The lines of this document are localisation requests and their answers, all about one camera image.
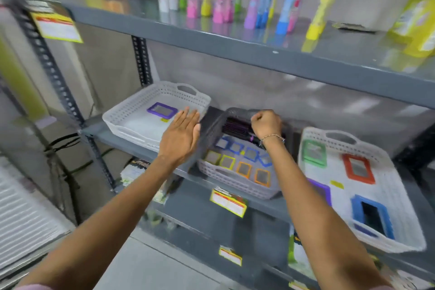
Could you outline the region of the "person's left hand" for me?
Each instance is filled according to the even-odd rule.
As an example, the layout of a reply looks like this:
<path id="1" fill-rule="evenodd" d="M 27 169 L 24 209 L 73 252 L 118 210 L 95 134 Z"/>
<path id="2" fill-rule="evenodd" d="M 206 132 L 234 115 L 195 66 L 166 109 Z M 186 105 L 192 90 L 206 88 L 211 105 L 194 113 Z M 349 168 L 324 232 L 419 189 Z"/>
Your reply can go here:
<path id="1" fill-rule="evenodd" d="M 186 107 L 179 111 L 165 130 L 157 156 L 158 165 L 174 170 L 194 153 L 199 138 L 193 138 L 193 127 L 199 123 L 200 113 Z"/>

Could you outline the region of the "person's right hand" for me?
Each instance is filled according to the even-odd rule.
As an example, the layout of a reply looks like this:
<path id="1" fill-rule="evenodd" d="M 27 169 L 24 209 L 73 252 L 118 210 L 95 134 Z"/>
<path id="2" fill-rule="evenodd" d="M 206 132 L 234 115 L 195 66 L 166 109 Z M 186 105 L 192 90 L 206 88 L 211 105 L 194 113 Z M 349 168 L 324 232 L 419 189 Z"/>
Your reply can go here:
<path id="1" fill-rule="evenodd" d="M 258 111 L 251 117 L 251 127 L 260 140 L 281 136 L 280 116 L 271 109 Z"/>

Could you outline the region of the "black purple hairbrush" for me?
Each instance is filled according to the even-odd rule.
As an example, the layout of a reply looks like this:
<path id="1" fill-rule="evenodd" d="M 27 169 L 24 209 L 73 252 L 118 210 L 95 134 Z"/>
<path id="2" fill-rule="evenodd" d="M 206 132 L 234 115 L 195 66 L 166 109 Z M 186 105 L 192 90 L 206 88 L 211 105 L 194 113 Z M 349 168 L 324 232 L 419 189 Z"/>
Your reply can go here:
<path id="1" fill-rule="evenodd" d="M 249 123 L 241 121 L 235 117 L 228 117 L 221 130 L 222 133 L 226 135 L 230 135 L 258 146 L 261 143 L 260 139 L 254 134 L 252 126 Z"/>

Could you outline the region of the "person's left forearm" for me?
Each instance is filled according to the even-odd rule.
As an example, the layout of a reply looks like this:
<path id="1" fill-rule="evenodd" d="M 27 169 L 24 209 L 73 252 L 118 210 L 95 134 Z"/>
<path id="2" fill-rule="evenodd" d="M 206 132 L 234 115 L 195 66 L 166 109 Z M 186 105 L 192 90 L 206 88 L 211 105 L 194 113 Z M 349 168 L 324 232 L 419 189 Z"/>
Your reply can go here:
<path id="1" fill-rule="evenodd" d="M 77 227 L 14 290 L 93 290 L 167 177 L 186 159 L 159 155 L 120 194 Z"/>

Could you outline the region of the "person's right forearm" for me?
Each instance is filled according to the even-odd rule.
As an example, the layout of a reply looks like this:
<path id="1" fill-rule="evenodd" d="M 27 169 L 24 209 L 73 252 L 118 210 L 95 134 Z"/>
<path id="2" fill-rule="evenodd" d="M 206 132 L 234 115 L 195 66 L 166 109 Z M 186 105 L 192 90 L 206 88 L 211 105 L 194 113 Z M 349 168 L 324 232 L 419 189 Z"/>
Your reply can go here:
<path id="1" fill-rule="evenodd" d="M 297 167 L 282 140 L 269 137 L 263 143 L 321 290 L 394 290 L 362 243 Z"/>

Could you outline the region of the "purple framed mirror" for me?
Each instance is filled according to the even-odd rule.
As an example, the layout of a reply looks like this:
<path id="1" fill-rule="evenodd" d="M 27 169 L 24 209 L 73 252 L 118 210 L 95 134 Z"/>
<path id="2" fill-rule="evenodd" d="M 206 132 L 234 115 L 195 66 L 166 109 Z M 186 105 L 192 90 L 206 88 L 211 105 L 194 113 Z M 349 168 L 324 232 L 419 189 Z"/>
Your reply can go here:
<path id="1" fill-rule="evenodd" d="M 311 183 L 314 189 L 318 192 L 318 194 L 324 198 L 326 203 L 332 207 L 332 199 L 331 199 L 331 189 L 328 185 L 319 183 L 315 180 L 307 178 L 307 180 Z"/>
<path id="2" fill-rule="evenodd" d="M 146 111 L 165 120 L 170 120 L 177 114 L 178 109 L 161 102 L 155 102 L 152 106 L 147 108 Z"/>

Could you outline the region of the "grey plastic basket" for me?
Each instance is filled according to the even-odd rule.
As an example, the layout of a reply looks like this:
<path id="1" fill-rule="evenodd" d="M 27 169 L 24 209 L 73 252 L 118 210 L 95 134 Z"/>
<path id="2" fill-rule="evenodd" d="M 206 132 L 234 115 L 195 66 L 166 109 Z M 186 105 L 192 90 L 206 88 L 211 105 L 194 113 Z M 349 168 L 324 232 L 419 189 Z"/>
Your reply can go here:
<path id="1" fill-rule="evenodd" d="M 223 171 L 216 171 L 214 166 L 207 165 L 205 162 L 201 161 L 206 150 L 211 147 L 215 139 L 217 139 L 222 133 L 222 126 L 228 117 L 235 117 L 241 121 L 245 121 L 251 125 L 251 117 L 258 112 L 258 109 L 241 109 L 232 107 L 227 109 L 222 115 L 220 115 L 217 120 L 213 123 L 210 129 L 206 131 L 205 138 L 201 140 L 199 145 L 199 159 L 197 160 L 197 165 L 199 170 L 206 174 L 207 176 L 214 178 L 226 185 L 239 189 L 245 193 L 253 195 L 260 199 L 269 200 L 280 193 L 280 186 L 276 177 L 274 166 L 272 165 L 272 184 L 271 188 L 261 187 L 255 183 L 249 182 L 247 180 L 234 179 L 232 177 L 224 175 Z M 266 151 L 262 145 L 256 145 L 257 147 Z"/>

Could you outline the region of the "pile of small framed mirrors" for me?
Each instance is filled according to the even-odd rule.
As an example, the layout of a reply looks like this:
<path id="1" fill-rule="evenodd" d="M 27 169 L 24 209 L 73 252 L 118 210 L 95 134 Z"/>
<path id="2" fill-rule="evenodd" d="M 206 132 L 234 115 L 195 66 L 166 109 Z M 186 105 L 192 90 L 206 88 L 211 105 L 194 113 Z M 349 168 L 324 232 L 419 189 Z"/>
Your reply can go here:
<path id="1" fill-rule="evenodd" d="M 249 141 L 222 134 L 201 159 L 234 179 L 247 180 L 271 188 L 272 162 L 269 154 Z"/>

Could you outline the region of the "white plastic basket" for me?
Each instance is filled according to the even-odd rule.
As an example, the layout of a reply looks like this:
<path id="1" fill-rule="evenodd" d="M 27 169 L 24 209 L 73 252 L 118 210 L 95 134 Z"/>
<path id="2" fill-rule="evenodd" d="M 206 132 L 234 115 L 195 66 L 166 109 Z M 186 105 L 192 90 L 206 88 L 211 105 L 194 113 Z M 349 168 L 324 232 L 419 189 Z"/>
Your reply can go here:
<path id="1" fill-rule="evenodd" d="M 127 141 L 159 152 L 163 133 L 171 124 L 160 121 L 161 117 L 146 111 L 155 102 L 172 106 L 178 112 L 188 107 L 196 109 L 202 119 L 208 111 L 211 97 L 184 83 L 159 81 L 139 90 L 102 115 L 110 131 Z"/>
<path id="2" fill-rule="evenodd" d="M 302 161 L 304 139 L 325 144 L 327 153 L 325 169 Z M 345 153 L 367 158 L 376 184 L 369 185 L 348 179 L 341 158 Z M 398 171 L 383 149 L 364 142 L 350 133 L 306 127 L 302 130 L 298 165 L 307 178 L 330 187 L 332 208 L 363 243 L 389 254 L 426 250 L 426 239 L 415 209 Z M 331 185 L 331 180 L 342 183 L 345 189 Z M 373 238 L 355 229 L 351 207 L 351 198 L 354 195 L 377 201 L 387 208 L 393 226 L 394 240 L 379 233 L 379 238 Z"/>

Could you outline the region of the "green framed mirror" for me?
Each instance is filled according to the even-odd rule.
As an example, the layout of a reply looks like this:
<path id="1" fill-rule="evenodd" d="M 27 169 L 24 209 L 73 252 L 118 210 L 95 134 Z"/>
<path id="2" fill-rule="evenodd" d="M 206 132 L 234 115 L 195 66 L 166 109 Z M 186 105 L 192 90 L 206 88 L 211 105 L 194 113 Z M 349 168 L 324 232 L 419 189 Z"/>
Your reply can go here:
<path id="1" fill-rule="evenodd" d="M 304 139 L 302 141 L 302 161 L 325 169 L 327 167 L 325 144 L 311 139 Z"/>

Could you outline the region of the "grey metal shelving unit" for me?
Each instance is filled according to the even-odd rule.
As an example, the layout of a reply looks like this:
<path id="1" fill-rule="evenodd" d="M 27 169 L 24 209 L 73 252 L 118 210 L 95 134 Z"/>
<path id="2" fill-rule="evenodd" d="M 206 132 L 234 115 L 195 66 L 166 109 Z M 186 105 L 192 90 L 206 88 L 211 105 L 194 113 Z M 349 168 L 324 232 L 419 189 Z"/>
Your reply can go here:
<path id="1" fill-rule="evenodd" d="M 18 7 L 21 11 L 27 11 L 25 0 L 7 0 L 11 7 Z M 290 109 L 290 100 L 285 99 L 284 89 L 293 93 L 297 91 L 296 84 L 290 87 L 285 84 L 284 77 L 294 76 L 299 81 L 314 81 L 330 86 L 334 89 L 335 96 L 345 98 L 349 92 L 358 92 L 359 95 L 370 95 L 367 97 L 380 98 L 382 101 L 398 101 L 407 104 L 409 107 L 414 105 L 428 108 L 435 116 L 435 59 L 429 58 L 423 61 L 415 72 L 395 72 L 393 69 L 383 67 L 378 64 L 381 56 L 387 51 L 392 51 L 392 46 L 382 45 L 383 39 L 380 34 L 372 35 L 358 33 L 339 33 L 337 29 L 327 29 L 326 35 L 320 39 L 313 52 L 301 51 L 305 40 L 308 20 L 301 20 L 297 24 L 296 35 L 293 38 L 279 38 L 278 35 L 271 33 L 267 29 L 265 34 L 248 34 L 248 30 L 243 29 L 242 24 L 236 23 L 233 26 L 224 25 L 222 34 L 212 33 L 209 24 L 209 31 L 200 30 L 201 20 L 197 19 L 192 23 L 194 29 L 190 29 L 186 23 L 185 15 L 164 15 L 158 11 L 157 0 L 60 0 L 65 5 L 67 11 L 73 19 L 82 26 L 91 26 L 101 30 L 117 32 L 117 35 L 136 36 L 138 39 L 145 40 L 144 44 L 163 44 L 160 50 L 169 51 L 170 57 L 175 57 L 173 49 L 183 50 L 182 54 L 201 53 L 213 58 L 212 61 L 228 60 L 231 69 L 235 70 L 235 65 L 246 65 L 248 70 L 261 68 L 261 74 L 267 75 L 280 73 L 282 84 L 278 93 L 273 93 L 272 102 L 283 102 L 282 107 L 285 111 Z M 121 52 L 113 52 L 114 56 L 103 57 L 103 52 L 97 52 L 97 61 L 115 61 L 115 57 L 121 56 Z M 110 70 L 109 65 L 97 65 L 88 67 L 83 66 L 86 73 L 83 75 L 90 87 L 92 96 L 98 96 L 103 88 L 107 88 L 111 93 L 116 93 L 115 84 L 109 84 L 109 77 L 117 75 L 115 79 L 121 79 L 120 70 Z M 258 91 L 266 92 L 266 84 L 260 84 L 260 79 L 248 73 L 248 70 L 240 70 L 237 74 L 248 75 L 251 80 L 247 86 L 249 93 L 254 93 L 254 84 L 261 87 Z M 401 154 L 409 153 L 414 161 L 417 158 L 417 150 L 420 146 L 431 148 L 428 143 L 429 127 L 425 131 L 415 135 L 400 139 L 402 132 L 397 133 L 391 129 L 386 132 L 379 132 L 375 135 L 375 128 L 369 128 L 371 132 L 362 133 L 364 139 L 369 139 L 370 143 L 382 146 L 381 134 L 399 141 L 396 150 L 391 152 L 398 153 L 394 161 L 405 176 L 410 180 L 405 180 L 405 185 L 409 187 L 411 201 L 416 208 L 416 213 L 421 221 L 423 233 L 427 241 L 427 249 L 422 252 L 407 252 L 401 254 L 385 254 L 389 263 L 396 263 L 399 267 L 408 267 L 415 272 L 435 271 L 435 170 L 422 167 L 412 170 L 407 161 L 400 159 Z"/>

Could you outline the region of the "stack of printed packets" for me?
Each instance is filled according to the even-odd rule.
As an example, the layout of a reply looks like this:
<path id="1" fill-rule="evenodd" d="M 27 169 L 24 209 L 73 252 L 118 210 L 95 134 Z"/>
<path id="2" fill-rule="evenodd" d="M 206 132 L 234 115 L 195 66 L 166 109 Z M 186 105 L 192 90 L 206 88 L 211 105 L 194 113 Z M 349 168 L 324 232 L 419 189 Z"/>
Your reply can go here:
<path id="1" fill-rule="evenodd" d="M 121 182 L 124 187 L 130 185 L 149 167 L 150 162 L 134 157 L 121 171 Z"/>

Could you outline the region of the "yellow shelf price label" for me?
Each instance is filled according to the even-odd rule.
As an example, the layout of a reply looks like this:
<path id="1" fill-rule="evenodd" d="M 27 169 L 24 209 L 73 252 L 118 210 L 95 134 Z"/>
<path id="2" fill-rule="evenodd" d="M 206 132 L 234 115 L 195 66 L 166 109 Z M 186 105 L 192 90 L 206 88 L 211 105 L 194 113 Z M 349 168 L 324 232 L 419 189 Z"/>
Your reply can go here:
<path id="1" fill-rule="evenodd" d="M 229 247 L 220 245 L 219 247 L 219 251 L 218 251 L 219 256 L 221 256 L 222 258 L 238 265 L 238 266 L 242 266 L 243 263 L 243 258 L 241 255 L 238 255 L 235 253 L 235 251 Z"/>
<path id="2" fill-rule="evenodd" d="M 244 217 L 248 207 L 246 199 L 220 187 L 212 189 L 210 201 L 240 218 Z"/>
<path id="3" fill-rule="evenodd" d="M 30 15 L 43 38 L 83 43 L 74 21 L 68 16 L 35 12 Z"/>

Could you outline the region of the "red framed mirror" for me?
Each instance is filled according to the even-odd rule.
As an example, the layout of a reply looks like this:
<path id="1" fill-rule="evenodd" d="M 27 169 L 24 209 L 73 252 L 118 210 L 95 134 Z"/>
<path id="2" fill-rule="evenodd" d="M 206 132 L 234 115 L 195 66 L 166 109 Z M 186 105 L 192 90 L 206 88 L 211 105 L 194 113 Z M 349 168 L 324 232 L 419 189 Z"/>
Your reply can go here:
<path id="1" fill-rule="evenodd" d="M 341 155 L 348 179 L 369 185 L 376 184 L 370 161 L 362 156 L 348 153 Z"/>

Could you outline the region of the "dark flat wrapper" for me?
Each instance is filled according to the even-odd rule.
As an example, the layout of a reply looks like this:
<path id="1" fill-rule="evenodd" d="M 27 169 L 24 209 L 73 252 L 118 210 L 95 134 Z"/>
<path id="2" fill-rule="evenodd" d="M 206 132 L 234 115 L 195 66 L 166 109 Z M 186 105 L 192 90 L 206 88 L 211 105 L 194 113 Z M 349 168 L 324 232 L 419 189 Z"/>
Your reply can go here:
<path id="1" fill-rule="evenodd" d="M 360 24 L 347 24 L 347 23 L 334 22 L 332 23 L 331 26 L 335 29 L 341 31 L 348 31 L 348 32 L 358 32 L 358 33 L 365 33 L 365 34 L 376 34 L 378 32 L 377 30 L 366 28 Z"/>

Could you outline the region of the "green printed packet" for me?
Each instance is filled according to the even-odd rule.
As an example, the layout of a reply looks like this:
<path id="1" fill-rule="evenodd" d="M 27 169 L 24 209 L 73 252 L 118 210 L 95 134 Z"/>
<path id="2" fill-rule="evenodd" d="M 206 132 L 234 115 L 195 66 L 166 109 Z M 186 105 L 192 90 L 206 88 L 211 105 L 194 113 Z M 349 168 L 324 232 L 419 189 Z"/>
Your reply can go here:
<path id="1" fill-rule="evenodd" d="M 298 271 L 312 280 L 317 280 L 312 267 L 309 263 L 307 254 L 302 246 L 302 243 L 293 227 L 290 229 L 288 265 L 290 268 Z"/>

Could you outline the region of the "blue framed mirror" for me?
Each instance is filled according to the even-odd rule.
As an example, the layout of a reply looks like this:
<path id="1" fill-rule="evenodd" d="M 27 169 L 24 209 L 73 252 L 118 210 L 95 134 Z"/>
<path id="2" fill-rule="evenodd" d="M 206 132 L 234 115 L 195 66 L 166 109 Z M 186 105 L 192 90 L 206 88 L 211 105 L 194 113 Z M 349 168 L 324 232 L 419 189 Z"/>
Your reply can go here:
<path id="1" fill-rule="evenodd" d="M 354 195 L 351 198 L 355 229 L 373 238 L 379 234 L 394 240 L 393 226 L 387 208 L 381 203 Z"/>

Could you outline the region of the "yellow green refill pouches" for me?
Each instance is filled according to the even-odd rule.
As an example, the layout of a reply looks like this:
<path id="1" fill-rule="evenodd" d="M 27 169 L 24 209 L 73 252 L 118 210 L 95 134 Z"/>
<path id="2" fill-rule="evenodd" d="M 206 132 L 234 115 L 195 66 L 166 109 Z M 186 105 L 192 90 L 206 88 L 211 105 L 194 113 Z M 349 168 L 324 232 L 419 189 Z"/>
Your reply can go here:
<path id="1" fill-rule="evenodd" d="M 435 0 L 408 0 L 388 36 L 415 58 L 435 54 Z"/>

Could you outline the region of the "white slatted panel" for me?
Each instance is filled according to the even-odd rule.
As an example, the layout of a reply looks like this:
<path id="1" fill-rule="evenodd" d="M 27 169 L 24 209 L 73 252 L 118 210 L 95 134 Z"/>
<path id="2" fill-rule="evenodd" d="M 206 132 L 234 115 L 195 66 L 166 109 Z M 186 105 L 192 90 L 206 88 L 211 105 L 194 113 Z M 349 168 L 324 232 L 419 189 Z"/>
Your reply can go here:
<path id="1" fill-rule="evenodd" d="M 75 226 L 5 157 L 0 157 L 0 275 Z"/>

